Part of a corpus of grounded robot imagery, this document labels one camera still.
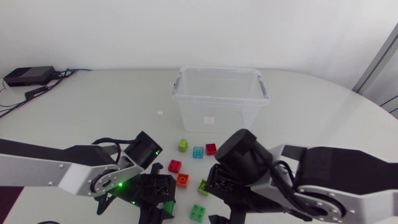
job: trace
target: red lego brick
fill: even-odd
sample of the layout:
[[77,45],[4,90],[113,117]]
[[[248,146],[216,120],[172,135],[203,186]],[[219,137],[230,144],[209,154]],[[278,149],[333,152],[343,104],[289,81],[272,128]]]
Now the red lego brick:
[[177,176],[177,186],[187,188],[188,180],[189,180],[189,175],[187,175],[187,174],[178,174],[178,176]]
[[180,172],[182,162],[171,160],[169,165],[169,171],[178,174]]
[[206,144],[206,154],[208,156],[215,155],[217,152],[216,144]]

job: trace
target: white wall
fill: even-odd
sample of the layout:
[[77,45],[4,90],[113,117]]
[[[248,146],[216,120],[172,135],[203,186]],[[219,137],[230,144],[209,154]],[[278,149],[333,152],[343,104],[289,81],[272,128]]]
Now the white wall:
[[1,0],[0,77],[16,67],[280,68],[352,88],[396,0]]

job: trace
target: small white label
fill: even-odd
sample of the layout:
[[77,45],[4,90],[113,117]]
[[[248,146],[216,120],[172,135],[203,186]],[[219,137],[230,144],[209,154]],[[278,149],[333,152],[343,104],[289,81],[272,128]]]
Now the small white label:
[[205,124],[214,124],[214,117],[205,117]]

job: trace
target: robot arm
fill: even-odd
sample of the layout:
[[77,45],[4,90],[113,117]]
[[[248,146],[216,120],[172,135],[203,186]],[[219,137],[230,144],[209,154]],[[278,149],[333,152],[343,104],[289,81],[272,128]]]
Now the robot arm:
[[[59,150],[0,139],[0,186],[53,186],[94,197],[99,202],[98,215],[119,197],[141,208],[139,223],[162,223],[173,218],[156,206],[175,202],[175,180],[171,175],[160,175],[163,167],[158,163],[152,166],[151,174],[140,174],[162,148],[144,132],[133,141],[104,138],[94,144],[102,142],[115,145]],[[129,145],[122,151],[119,143]],[[114,161],[111,155],[115,153],[118,158]]]
[[[281,161],[282,156],[293,162]],[[211,168],[205,188],[230,206],[231,216],[212,215],[212,224],[241,224],[254,212],[332,223],[398,216],[398,164],[361,151],[289,145],[267,151],[242,129],[219,148],[216,159],[220,164]],[[289,166],[294,162],[295,175]]]

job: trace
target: black cable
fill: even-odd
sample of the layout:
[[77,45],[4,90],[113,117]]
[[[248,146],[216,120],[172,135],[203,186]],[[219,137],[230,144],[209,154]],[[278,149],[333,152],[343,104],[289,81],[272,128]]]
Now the black cable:
[[389,113],[392,113],[392,112],[394,112],[394,111],[396,111],[396,110],[398,110],[398,108],[393,109],[393,110],[390,111]]
[[61,83],[62,80],[64,80],[65,78],[68,78],[69,76],[73,75],[75,72],[77,72],[77,71],[79,71],[79,70],[91,71],[90,69],[69,69],[69,68],[67,68],[65,71],[53,73],[53,75],[56,74],[56,77],[58,77],[58,79],[57,79],[57,81],[56,81],[53,85],[48,86],[48,89],[47,89],[47,90],[45,90],[45,91],[43,91],[42,93],[39,93],[39,94],[33,96],[32,98],[29,98],[28,100],[24,100],[24,101],[22,101],[22,102],[20,102],[20,103],[14,104],[14,105],[7,105],[7,106],[0,105],[0,106],[2,106],[2,107],[12,107],[12,108],[8,108],[8,109],[5,109],[5,110],[0,111],[0,113],[1,113],[1,112],[7,111],[7,112],[3,113],[2,115],[0,115],[0,118],[4,117],[5,115],[9,114],[11,111],[13,111],[13,110],[19,108],[20,106],[24,105],[25,103],[29,102],[30,100],[33,100],[34,98],[37,98],[37,97],[39,97],[39,96],[41,96],[41,95],[43,95],[43,94],[48,93],[52,88],[56,87],[59,83]]
[[59,224],[59,223],[57,223],[55,221],[44,221],[44,222],[40,222],[38,224]]
[[118,156],[115,160],[116,163],[119,162],[120,157],[121,157],[121,153],[122,153],[122,149],[120,148],[120,144],[132,144],[132,143],[136,143],[138,142],[138,140],[120,140],[120,139],[113,139],[113,138],[100,138],[95,140],[93,143],[91,144],[101,144],[101,143],[115,143],[116,147],[118,148]]
[[113,138],[100,138],[95,140],[92,144],[99,144],[99,143],[119,143],[119,144],[132,144],[138,142],[138,140],[133,139],[133,140],[120,140],[120,139],[113,139]]
[[255,152],[259,155],[259,157],[264,161],[265,165],[268,167],[271,173],[272,180],[274,181],[276,187],[280,190],[282,195],[297,209],[311,215],[317,217],[320,212],[311,209],[307,206],[300,198],[294,195],[294,190],[289,186],[286,181],[278,173],[277,169],[267,160],[267,158],[262,154],[261,150],[254,147]]
[[396,95],[396,96],[394,96],[393,98],[391,98],[390,100],[387,100],[385,103],[383,103],[382,105],[380,105],[380,106],[383,106],[383,105],[385,105],[386,103],[388,103],[388,102],[390,102],[391,100],[393,100],[393,99],[395,99],[395,98],[397,98],[398,97],[398,95]]
[[0,90],[0,93],[6,89],[6,86],[4,85],[4,79],[2,80],[2,89]]
[[292,170],[290,169],[290,166],[288,165],[288,163],[286,163],[285,161],[276,161],[276,162],[274,162],[272,165],[273,165],[274,167],[276,167],[276,166],[278,166],[278,165],[283,165],[283,166],[286,168],[287,173],[289,174],[290,180],[291,180],[292,183],[293,183],[293,181],[294,181],[294,176],[293,176],[293,172],[292,172]]

